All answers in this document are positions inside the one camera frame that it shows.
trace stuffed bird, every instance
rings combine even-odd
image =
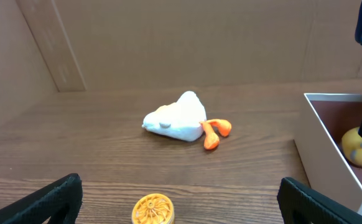
[[[205,149],[214,149],[220,143],[218,132],[227,137],[232,125],[224,119],[206,119],[205,107],[192,91],[185,92],[177,102],[159,107],[149,113],[142,127],[147,131],[184,141],[194,141],[206,133]]]

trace toy's orange feet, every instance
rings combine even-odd
[[[220,143],[220,139],[216,133],[210,133],[206,135],[205,139],[205,149],[212,150],[215,149]]]
[[[224,119],[211,119],[206,121],[207,123],[213,125],[214,127],[218,128],[218,132],[224,137],[230,135],[232,124]]]

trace stuffed duck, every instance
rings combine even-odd
[[[227,137],[232,125],[224,119],[207,120],[205,107],[192,91],[185,92],[177,102],[159,107],[149,113],[142,127],[147,131],[164,136],[192,142],[198,139],[203,132],[206,133],[205,149],[214,149],[220,143],[218,132]]]

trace yellow ball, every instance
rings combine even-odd
[[[345,157],[352,163],[362,167],[362,137],[359,128],[347,131],[341,139]]]

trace wooden table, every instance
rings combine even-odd
[[[141,128],[193,90],[208,118],[233,124],[215,151]],[[69,173],[83,180],[78,223],[130,223],[144,195],[166,194],[176,223],[282,223],[285,176],[307,184],[293,142],[303,92],[362,93],[362,80],[58,93],[0,128],[0,208]]]

